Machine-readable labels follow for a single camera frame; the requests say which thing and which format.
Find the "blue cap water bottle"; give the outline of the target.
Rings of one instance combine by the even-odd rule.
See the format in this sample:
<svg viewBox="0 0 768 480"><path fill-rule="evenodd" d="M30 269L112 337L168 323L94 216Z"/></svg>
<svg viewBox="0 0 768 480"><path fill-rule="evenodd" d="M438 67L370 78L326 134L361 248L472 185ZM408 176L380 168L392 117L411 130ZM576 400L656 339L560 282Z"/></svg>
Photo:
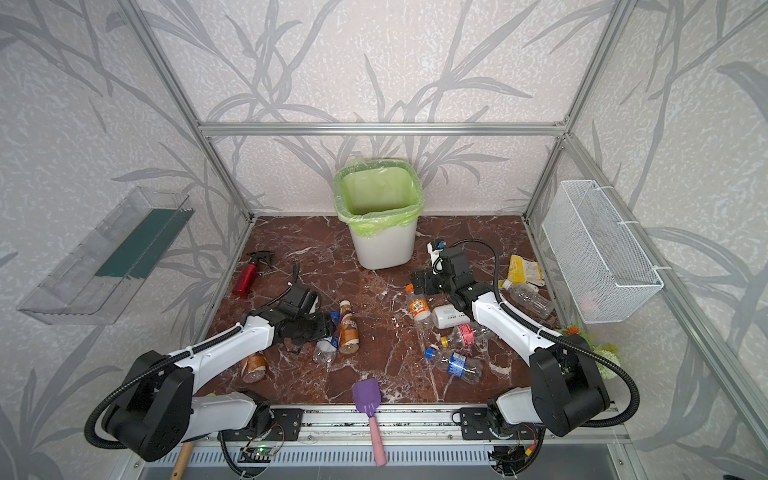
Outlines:
<svg viewBox="0 0 768 480"><path fill-rule="evenodd" d="M340 314L337 312L331 312L329 314L332 324L331 334L325 338L321 338L316 342L313 352L313 361L324 367L329 368L338 354L338 330L341 320Z"/></svg>

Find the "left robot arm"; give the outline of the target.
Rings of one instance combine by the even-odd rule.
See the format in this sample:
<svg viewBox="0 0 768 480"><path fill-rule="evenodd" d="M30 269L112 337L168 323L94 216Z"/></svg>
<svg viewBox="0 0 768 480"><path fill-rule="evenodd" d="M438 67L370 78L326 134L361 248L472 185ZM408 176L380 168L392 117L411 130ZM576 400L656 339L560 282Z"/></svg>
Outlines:
<svg viewBox="0 0 768 480"><path fill-rule="evenodd" d="M326 337L332 321L319 309L317 292L299 282L250 311L233 327L169 354L139 356L122 384L100 401L84 425L84 438L104 450L128 449L145 461L210 433L267 434L274 423L270 403L248 392L198 396L221 372L273 346L296 347Z"/></svg>

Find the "crushed blue label bottle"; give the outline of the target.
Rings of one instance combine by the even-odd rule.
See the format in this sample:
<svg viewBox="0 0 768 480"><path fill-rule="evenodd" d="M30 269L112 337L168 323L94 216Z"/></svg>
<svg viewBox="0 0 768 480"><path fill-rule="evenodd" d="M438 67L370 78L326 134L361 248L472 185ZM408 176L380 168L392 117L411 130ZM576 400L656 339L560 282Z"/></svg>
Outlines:
<svg viewBox="0 0 768 480"><path fill-rule="evenodd" d="M454 350L435 348L427 348L424 357L433 370L445 372L472 385L480 382L482 364L475 358Z"/></svg>

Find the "orange cap orange label bottle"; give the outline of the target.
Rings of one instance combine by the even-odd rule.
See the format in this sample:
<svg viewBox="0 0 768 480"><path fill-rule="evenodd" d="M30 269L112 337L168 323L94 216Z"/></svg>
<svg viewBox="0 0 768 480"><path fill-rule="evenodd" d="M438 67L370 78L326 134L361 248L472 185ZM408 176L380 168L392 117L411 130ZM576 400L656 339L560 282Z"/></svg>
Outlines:
<svg viewBox="0 0 768 480"><path fill-rule="evenodd" d="M406 303L408 313L418 328L429 330L433 327L433 314L427 297L417 293L412 284L406 286Z"/></svg>

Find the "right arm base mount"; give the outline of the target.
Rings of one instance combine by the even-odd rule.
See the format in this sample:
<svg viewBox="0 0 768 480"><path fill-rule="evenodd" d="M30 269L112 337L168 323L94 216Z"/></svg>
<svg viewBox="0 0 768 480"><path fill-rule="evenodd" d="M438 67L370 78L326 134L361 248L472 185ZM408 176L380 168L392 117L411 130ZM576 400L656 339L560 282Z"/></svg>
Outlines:
<svg viewBox="0 0 768 480"><path fill-rule="evenodd" d="M510 424L494 408L463 407L451 413L463 440L515 440L535 442L540 430L534 424Z"/></svg>

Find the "brown tea bottle white cap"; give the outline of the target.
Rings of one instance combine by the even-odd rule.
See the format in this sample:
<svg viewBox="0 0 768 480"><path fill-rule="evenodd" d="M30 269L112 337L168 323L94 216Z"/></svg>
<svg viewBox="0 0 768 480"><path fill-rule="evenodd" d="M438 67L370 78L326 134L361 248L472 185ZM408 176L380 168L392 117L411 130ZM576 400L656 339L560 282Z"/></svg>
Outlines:
<svg viewBox="0 0 768 480"><path fill-rule="evenodd" d="M351 302L340 302L341 321L339 323L339 352L343 355L354 354L359 350L360 340Z"/></svg>

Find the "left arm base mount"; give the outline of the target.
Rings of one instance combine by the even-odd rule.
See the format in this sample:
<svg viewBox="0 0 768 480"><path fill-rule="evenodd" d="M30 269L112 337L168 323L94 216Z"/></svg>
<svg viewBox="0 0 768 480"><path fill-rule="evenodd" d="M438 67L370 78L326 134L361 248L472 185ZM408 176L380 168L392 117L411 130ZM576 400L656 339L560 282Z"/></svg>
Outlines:
<svg viewBox="0 0 768 480"><path fill-rule="evenodd" d="M265 408L258 410L241 437L258 441L296 441L298 439L304 410L300 408Z"/></svg>

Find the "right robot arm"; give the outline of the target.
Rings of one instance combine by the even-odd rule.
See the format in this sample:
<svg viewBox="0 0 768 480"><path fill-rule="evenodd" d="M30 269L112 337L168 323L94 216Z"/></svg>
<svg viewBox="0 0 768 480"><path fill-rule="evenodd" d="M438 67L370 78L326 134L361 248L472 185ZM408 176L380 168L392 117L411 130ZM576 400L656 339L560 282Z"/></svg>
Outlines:
<svg viewBox="0 0 768 480"><path fill-rule="evenodd" d="M462 248L474 243L491 250L491 282L478 281ZM502 424L537 424L563 437L579 428L609 428L630 420L639 410L640 391L618 364L592 351L581 336L563 336L533 320L506 301L498 287L500 259L493 246L480 239L442 239L427 244L430 266L411 274L418 294L443 295L459 312L488 328L510 346L529 367L530 385L512 389L490 403ZM626 385L629 403L620 413L601 418L611 399L598 367L612 371Z"/></svg>

